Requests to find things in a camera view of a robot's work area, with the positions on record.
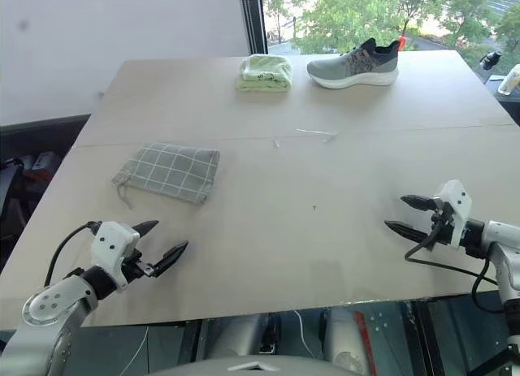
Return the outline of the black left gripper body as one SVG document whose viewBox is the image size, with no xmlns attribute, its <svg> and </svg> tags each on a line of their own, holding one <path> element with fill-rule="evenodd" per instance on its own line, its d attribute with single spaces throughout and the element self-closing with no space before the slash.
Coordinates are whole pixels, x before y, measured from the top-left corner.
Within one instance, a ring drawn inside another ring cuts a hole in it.
<svg viewBox="0 0 520 376">
<path fill-rule="evenodd" d="M 155 268 L 149 263 L 144 263 L 141 257 L 142 252 L 133 249 L 130 255 L 123 259 L 121 271 L 128 284 L 143 277 L 155 278 L 157 276 Z"/>
</svg>

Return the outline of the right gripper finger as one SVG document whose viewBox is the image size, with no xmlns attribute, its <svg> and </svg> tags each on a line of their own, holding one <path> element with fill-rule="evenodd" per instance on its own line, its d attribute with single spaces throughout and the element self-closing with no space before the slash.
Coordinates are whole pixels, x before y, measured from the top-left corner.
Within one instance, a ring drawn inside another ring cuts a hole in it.
<svg viewBox="0 0 520 376">
<path fill-rule="evenodd" d="M 427 241 L 429 235 L 425 232 L 418 231 L 410 225 L 398 221 L 385 220 L 384 224 L 399 236 L 411 240 L 416 244 L 429 244 Z"/>
<path fill-rule="evenodd" d="M 404 195 L 401 200 L 408 206 L 421 211 L 435 211 L 438 206 L 435 200 L 431 197 L 423 197 L 419 195 Z"/>
</svg>

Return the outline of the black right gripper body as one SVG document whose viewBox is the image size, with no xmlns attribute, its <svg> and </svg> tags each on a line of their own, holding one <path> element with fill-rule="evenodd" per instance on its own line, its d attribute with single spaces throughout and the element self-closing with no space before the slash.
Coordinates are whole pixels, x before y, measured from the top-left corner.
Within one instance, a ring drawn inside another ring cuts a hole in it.
<svg viewBox="0 0 520 376">
<path fill-rule="evenodd" d="M 431 216 L 431 233 L 425 239 L 427 247 L 434 247 L 436 244 L 450 244 L 453 234 L 452 218 L 453 208 L 447 202 L 434 211 Z"/>
</svg>

